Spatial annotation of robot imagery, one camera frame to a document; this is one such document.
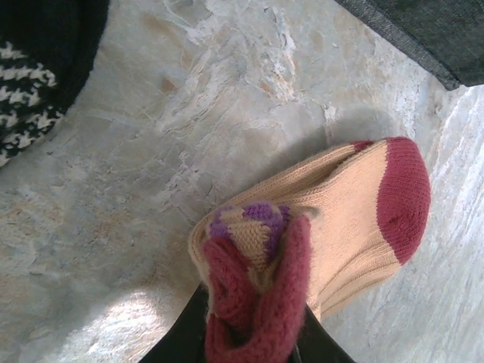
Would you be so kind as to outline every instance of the black and white houndstooth fabric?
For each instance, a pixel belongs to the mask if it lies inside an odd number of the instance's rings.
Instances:
[[[93,67],[109,0],[0,0],[0,167],[50,132]]]
[[[63,117],[49,104],[55,75],[10,42],[0,42],[0,166],[47,134]]]

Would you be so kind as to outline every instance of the marble floor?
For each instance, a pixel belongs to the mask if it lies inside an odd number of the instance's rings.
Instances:
[[[0,361],[137,361],[199,278],[188,232],[342,141],[407,135],[423,243],[323,321],[360,363],[484,359],[484,88],[447,92],[333,0],[113,0],[64,124],[0,171]]]

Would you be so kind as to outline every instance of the houndstooth pattern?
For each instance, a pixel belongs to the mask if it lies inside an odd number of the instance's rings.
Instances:
[[[61,121],[45,102],[56,85],[50,70],[0,40],[0,167]]]

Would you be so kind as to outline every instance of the sock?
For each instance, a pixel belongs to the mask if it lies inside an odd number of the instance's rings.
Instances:
[[[279,206],[311,210],[307,299],[315,315],[324,318],[410,259],[427,223],[430,183],[415,143],[389,138],[320,154],[229,203],[267,197]],[[202,276],[206,263],[197,258],[197,246],[206,239],[203,228],[212,216],[197,225],[189,241]]]
[[[215,228],[214,235],[220,231]],[[253,256],[265,255],[265,248],[254,244],[252,252]],[[209,266],[205,351],[211,363],[287,361],[303,324],[309,281],[309,221],[305,216],[295,216],[289,223],[278,241],[278,253],[281,261],[271,274],[273,284],[260,293],[248,275],[255,259],[245,257],[226,237],[211,237],[203,243]]]
[[[223,206],[243,206],[254,200],[273,200],[284,195],[294,194],[321,184],[343,161],[364,150],[372,141],[357,141],[323,151],[277,175],[258,183],[251,189],[238,194]],[[208,237],[206,226],[213,218],[214,211],[197,223],[188,238],[188,252],[200,273],[207,273],[207,266],[201,256],[201,244]]]

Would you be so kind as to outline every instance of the dark gray fabric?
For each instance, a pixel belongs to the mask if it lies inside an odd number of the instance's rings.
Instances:
[[[484,84],[484,0],[336,0],[448,89]]]

